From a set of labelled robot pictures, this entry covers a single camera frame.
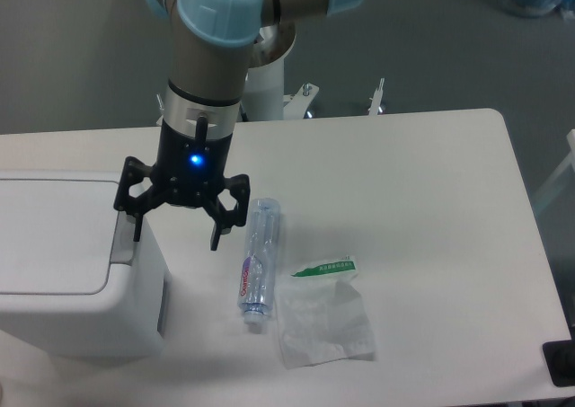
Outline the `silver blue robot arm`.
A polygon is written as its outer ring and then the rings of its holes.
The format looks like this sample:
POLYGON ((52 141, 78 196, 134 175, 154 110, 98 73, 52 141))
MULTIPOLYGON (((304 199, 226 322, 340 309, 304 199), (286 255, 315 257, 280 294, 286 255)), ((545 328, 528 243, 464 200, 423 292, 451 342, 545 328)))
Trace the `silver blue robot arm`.
POLYGON ((164 0, 173 62, 156 161, 125 160, 114 207, 141 235, 147 212, 163 204, 203 208, 210 244, 246 222, 250 180, 226 177, 246 76, 262 28, 333 15, 363 0, 164 0))

